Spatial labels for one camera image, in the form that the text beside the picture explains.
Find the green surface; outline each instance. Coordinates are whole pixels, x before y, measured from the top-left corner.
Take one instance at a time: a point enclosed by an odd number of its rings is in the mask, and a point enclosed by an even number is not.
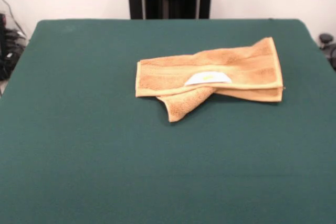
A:
[[[170,124],[136,62],[272,36],[280,104]],[[0,223],[336,223],[336,78],[297,20],[40,22],[0,100]]]

